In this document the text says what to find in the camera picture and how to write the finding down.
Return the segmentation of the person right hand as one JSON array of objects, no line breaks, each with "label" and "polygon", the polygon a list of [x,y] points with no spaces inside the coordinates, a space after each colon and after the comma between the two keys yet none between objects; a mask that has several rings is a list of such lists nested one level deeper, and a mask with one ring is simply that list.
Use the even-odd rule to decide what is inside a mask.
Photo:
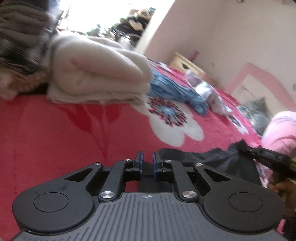
[{"label": "person right hand", "polygon": [[270,177],[267,188],[278,194],[283,200],[285,204],[284,217],[295,216],[295,183],[289,179],[276,182],[273,177]]}]

